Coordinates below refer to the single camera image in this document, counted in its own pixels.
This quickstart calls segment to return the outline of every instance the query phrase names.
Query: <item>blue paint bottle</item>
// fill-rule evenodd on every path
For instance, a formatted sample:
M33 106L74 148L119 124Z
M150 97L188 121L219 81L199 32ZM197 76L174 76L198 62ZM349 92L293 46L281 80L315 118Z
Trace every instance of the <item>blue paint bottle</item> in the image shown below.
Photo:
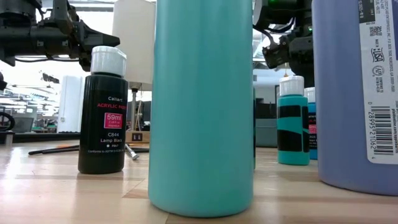
M304 90L308 98L308 133L310 134L310 159L318 159L317 143L317 105L315 104L315 87Z
M280 79L277 131L278 162L287 165L308 165L308 99L304 97L304 77Z

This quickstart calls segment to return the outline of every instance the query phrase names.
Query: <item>black bottle label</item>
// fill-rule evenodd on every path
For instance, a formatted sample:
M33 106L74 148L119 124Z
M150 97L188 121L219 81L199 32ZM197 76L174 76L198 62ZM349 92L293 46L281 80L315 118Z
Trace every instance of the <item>black bottle label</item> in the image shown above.
M113 91L92 90L87 122L90 147L86 153L109 155L124 153L127 98Z
M317 114L308 114L309 132L310 132L310 149L318 149L317 143Z

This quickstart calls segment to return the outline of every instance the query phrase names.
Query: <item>white bottle cap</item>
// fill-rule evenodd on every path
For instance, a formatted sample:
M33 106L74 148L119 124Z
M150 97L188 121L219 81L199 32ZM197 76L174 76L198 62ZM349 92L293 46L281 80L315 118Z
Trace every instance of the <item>white bottle cap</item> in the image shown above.
M304 96L308 98L308 103L315 103L315 87L306 88Z
M304 95L304 77L295 75L279 80L280 96Z
M116 47L95 47L91 56L91 74L94 72L106 72L122 77L126 75L127 57Z

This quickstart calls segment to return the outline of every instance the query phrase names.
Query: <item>desk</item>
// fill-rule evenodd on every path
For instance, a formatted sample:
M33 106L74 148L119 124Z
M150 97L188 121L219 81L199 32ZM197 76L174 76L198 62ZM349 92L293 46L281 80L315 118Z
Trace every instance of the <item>desk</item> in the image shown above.
M275 149L257 149L251 208L217 219L178 217L152 206L147 198L148 154L138 161L126 156L123 172L109 175L79 174L77 152L27 155L34 149L77 143L0 149L0 223L398 223L398 197L330 187L319 182L317 162L306 167L280 165Z

